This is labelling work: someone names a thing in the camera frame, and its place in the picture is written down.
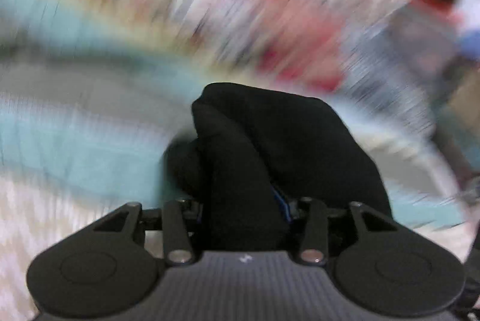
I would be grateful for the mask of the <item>patterned teal beige bedsheet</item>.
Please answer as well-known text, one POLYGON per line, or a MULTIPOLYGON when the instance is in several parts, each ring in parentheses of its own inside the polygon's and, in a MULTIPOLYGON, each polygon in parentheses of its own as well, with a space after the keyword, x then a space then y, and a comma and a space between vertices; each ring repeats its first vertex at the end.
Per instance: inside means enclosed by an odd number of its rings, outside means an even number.
POLYGON ((120 204, 173 196, 170 140, 208 78, 115 41, 65 0, 1 0, 1 318, 37 313, 40 251, 120 204))

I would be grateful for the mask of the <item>black pants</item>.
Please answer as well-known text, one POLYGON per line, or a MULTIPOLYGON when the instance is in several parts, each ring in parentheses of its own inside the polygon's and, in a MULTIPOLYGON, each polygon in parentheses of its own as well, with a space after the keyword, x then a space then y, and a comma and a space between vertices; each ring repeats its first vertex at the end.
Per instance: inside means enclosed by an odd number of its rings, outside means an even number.
POLYGON ((202 207, 199 250, 295 252, 303 228, 288 222, 280 197, 391 213, 376 164, 327 103, 212 83, 191 111, 195 136, 174 139, 164 162, 176 188, 202 207))

